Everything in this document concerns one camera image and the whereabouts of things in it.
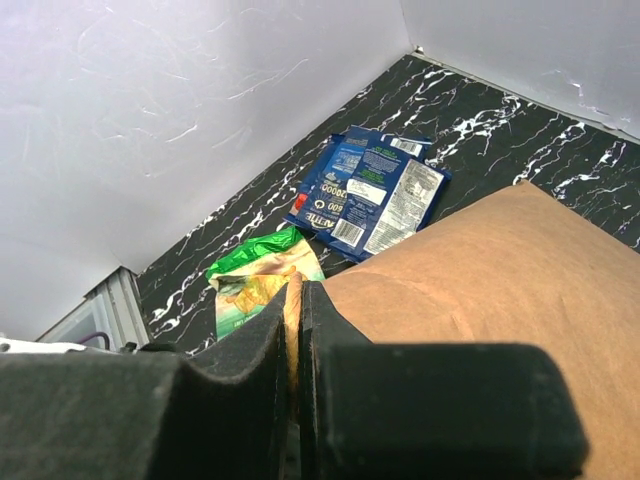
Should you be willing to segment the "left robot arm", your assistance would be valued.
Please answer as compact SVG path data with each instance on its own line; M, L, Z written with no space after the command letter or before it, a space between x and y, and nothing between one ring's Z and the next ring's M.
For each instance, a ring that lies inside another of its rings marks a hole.
M0 338L2 354L66 354L70 352L87 352L84 345L69 342L42 343Z

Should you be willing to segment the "dark blue chips bag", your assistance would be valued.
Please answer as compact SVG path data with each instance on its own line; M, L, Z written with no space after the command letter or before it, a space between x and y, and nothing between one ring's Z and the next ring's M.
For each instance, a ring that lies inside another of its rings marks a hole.
M347 179L335 225L317 237L360 263L422 230L450 179L449 172L375 141Z

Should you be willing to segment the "blue white snack pack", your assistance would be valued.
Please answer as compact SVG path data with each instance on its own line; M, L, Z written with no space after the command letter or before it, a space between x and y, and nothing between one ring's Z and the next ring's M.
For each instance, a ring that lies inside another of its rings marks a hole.
M351 126L346 134L332 134L329 144L314 165L324 169L296 216L285 220L305 230L331 232L347 200L347 182L373 141L381 141L423 161L432 141L426 137L405 138L361 126Z

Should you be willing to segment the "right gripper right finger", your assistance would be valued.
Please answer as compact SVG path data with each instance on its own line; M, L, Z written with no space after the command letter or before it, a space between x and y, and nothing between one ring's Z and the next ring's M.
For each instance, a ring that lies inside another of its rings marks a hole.
M564 377L523 343L369 340L302 288L306 479L575 479L588 438Z

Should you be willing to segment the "brown paper bag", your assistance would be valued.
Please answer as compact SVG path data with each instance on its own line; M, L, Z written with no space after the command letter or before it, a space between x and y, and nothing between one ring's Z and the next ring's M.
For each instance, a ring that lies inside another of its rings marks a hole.
M283 308L299 422L304 281ZM320 282L386 344L523 343L560 369L588 438L575 479L639 475L639 256L529 182Z

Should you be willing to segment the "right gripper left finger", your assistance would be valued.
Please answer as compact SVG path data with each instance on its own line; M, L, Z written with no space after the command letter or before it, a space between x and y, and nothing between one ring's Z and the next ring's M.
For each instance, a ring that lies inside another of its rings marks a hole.
M278 479L285 297L196 356L5 354L5 479Z

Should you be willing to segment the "green snack packet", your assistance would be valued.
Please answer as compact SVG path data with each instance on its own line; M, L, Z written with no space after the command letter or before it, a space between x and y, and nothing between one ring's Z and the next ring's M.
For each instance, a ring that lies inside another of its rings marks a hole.
M260 313L296 273L305 281L324 278L314 251L293 226L251 238L215 261L205 277L216 292L217 338Z

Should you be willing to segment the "blue Burts chips bag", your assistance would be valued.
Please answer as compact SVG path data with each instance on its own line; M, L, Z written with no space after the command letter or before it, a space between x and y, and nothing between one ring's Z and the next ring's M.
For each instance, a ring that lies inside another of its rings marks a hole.
M297 196L295 198L293 206L289 211L290 215L296 216L298 214L299 210L307 200L310 192L313 190L316 184L316 181L319 175L322 173L323 169L324 167L322 165L314 165L309 170L306 177L302 180L302 182L300 183L297 189Z

